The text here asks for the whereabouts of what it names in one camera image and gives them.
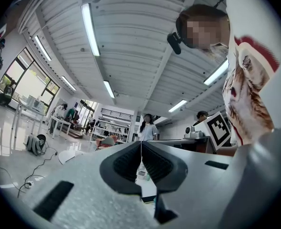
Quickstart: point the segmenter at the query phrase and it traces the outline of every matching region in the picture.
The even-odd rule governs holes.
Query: white corrugated ceiling
[[[218,0],[195,0],[214,5]],[[111,104],[102,79],[109,80],[116,105],[167,116],[171,104],[191,101],[208,89],[204,79],[219,63],[196,49],[182,46],[182,54],[171,54],[159,75],[167,53],[167,35],[175,27],[186,0],[100,0],[91,4],[96,38],[101,52],[98,67],[90,50],[80,5],[84,0],[43,0],[27,23],[30,36],[38,35],[53,60],[57,75],[65,75],[93,100]],[[44,20],[52,41],[68,66],[65,70],[45,40],[38,22]],[[220,88],[207,99],[187,109],[213,110],[223,105]]]

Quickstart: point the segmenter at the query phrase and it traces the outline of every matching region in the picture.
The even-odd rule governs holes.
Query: laboratory room
[[[281,0],[0,0],[0,211],[278,228]]]

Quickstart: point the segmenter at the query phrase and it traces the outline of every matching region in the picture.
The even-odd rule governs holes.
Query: white floor
[[[26,177],[32,174],[34,168],[42,164],[44,159],[49,159],[55,151],[48,148],[46,153],[42,156],[35,156],[26,150],[23,143],[27,141],[30,135],[32,121],[28,121],[26,117],[20,120],[17,138],[14,138],[11,129],[14,112],[6,107],[0,106],[0,167],[6,169],[9,174],[0,168],[0,188],[10,196],[17,196],[18,190],[16,187],[22,186]],[[34,134],[38,133],[39,123],[36,123]],[[75,139],[67,136],[65,133],[51,138],[50,134],[46,134],[47,125],[43,125],[40,133],[47,137],[48,144],[55,148],[58,153],[63,150],[78,150],[82,152],[94,152],[95,148],[90,145],[88,140]],[[35,174],[40,176],[48,176],[51,172],[61,168],[62,164],[59,162],[57,156],[53,156],[51,160],[45,161],[43,166],[36,169]],[[32,177],[34,185],[42,181],[41,177]],[[28,192],[26,188],[21,189],[23,192]],[[22,198],[24,193],[20,192],[19,198]]]

